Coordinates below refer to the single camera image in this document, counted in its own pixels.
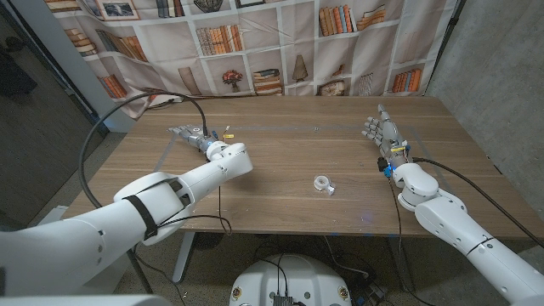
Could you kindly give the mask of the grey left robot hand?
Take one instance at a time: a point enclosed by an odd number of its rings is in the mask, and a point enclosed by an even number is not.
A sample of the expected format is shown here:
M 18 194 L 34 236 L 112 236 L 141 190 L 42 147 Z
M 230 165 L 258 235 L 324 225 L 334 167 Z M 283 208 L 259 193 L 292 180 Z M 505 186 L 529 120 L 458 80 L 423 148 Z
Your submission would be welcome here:
M 177 127 L 169 127 L 168 132 L 177 134 L 188 145 L 197 148 L 199 151 L 206 153 L 207 149 L 217 141 L 216 138 L 204 134 L 203 126 L 197 125 L 182 125 Z

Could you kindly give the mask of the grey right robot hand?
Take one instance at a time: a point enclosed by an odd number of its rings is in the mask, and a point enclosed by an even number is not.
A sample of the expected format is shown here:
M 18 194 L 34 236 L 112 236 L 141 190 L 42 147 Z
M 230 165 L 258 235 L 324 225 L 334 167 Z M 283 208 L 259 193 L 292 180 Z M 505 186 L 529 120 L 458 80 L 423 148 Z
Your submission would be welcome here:
M 410 163 L 409 145 L 391 120 L 385 106 L 379 104 L 377 111 L 379 117 L 369 116 L 361 133 L 376 144 L 382 158 L 393 170 Z

